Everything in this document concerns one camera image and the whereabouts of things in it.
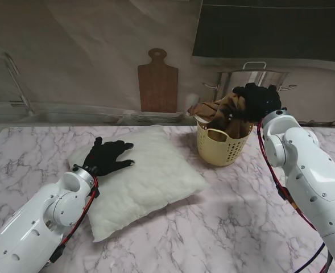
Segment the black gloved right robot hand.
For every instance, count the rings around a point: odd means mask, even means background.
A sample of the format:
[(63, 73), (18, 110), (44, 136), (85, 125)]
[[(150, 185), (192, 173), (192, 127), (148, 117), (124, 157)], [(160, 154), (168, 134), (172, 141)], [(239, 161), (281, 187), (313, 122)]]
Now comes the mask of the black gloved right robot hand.
[(236, 110), (232, 114), (233, 118), (255, 123), (271, 112), (282, 108), (280, 96), (275, 85), (265, 88), (252, 82), (244, 87), (238, 86), (234, 88), (233, 93), (245, 100), (245, 108)]

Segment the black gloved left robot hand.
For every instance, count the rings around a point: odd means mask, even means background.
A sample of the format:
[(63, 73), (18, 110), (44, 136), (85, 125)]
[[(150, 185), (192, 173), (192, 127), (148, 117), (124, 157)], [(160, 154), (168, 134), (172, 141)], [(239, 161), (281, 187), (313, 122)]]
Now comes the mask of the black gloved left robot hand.
[(118, 161), (117, 158), (133, 147), (132, 143), (122, 140), (103, 143), (102, 138), (97, 137), (83, 162), (82, 168), (91, 175), (100, 177), (132, 166), (135, 164), (133, 160)]

